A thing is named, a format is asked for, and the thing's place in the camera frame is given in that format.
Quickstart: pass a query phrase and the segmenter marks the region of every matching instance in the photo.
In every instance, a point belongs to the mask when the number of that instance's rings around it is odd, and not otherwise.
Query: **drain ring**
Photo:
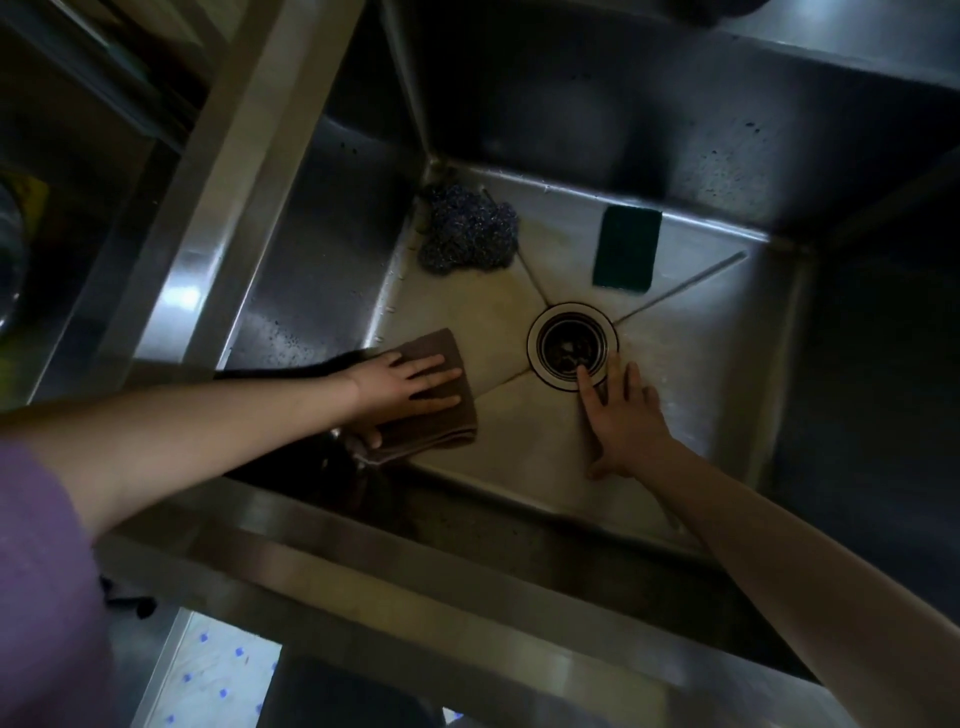
[[[537,376],[551,387],[577,391],[577,366],[583,364],[596,386],[607,376],[607,353],[620,342],[610,319],[585,303],[547,308],[527,334],[527,358]]]

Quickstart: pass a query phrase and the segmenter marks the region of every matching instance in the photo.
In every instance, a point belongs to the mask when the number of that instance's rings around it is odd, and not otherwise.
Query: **person's right hand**
[[[638,459],[673,440],[660,412],[660,395],[644,385],[636,362],[627,365],[624,377],[620,354],[607,357],[606,405],[590,383],[586,367],[577,368],[577,383],[590,427],[603,446],[603,455],[587,471],[591,480],[610,473],[637,477]]]

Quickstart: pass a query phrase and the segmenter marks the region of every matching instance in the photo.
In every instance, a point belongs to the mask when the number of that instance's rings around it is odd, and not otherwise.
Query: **sink basin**
[[[599,5],[367,7],[226,368],[311,367],[450,327],[479,435],[362,473],[322,439],[239,476],[275,487],[261,475],[281,469],[301,499],[804,674],[649,493],[585,480],[577,396],[532,370],[528,332],[550,306],[599,310],[673,433],[763,491],[822,243],[956,144],[960,95]],[[510,268],[418,266],[417,190],[449,179],[516,208]],[[609,205],[663,213],[645,294],[590,284]]]

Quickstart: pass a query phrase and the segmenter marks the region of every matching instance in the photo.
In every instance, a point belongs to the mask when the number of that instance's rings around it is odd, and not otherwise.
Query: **hand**
[[[356,415],[350,426],[366,441],[368,447],[373,449],[383,444],[377,425],[440,412],[460,403],[459,396],[420,400],[410,398],[419,392],[459,378],[464,370],[448,369],[445,372],[417,376],[421,372],[439,367],[444,363],[444,356],[437,354],[394,366],[401,357],[402,354],[398,352],[381,354],[340,374],[356,388]]]
[[[624,386],[620,355],[611,353],[607,357],[607,404],[604,405],[590,383],[587,368],[577,368],[580,397],[590,427],[603,446],[603,455],[587,470],[591,480],[610,473],[636,477],[637,458],[673,440],[660,412],[660,395],[654,387],[644,386],[636,362],[627,365],[626,379]]]

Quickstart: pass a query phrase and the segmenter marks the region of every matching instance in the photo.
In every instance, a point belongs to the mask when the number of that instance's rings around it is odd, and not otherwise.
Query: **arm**
[[[696,533],[863,728],[960,720],[960,629],[820,531],[674,440],[634,362],[609,363],[604,405],[578,372],[604,454],[591,478],[635,477]]]
[[[96,538],[164,497],[301,437],[358,423],[378,447],[376,425],[460,401],[410,400],[462,371],[416,376],[444,358],[393,366],[398,359],[388,353],[315,379],[235,379],[28,407],[0,419],[0,437],[30,447]]]

